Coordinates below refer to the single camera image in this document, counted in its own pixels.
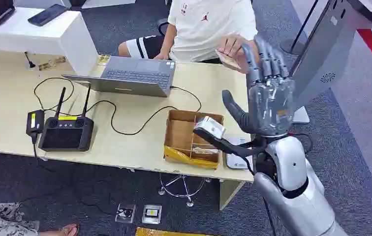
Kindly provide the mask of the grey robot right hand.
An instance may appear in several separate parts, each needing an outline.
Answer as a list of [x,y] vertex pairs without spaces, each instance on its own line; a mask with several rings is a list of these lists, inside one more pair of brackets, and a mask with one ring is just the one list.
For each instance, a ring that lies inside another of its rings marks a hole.
[[227,89],[222,91],[222,100],[242,131],[267,137],[282,136],[293,122],[295,81],[279,51],[259,36],[255,36],[253,42],[259,61],[248,43],[241,46],[248,85],[248,111],[234,101]]

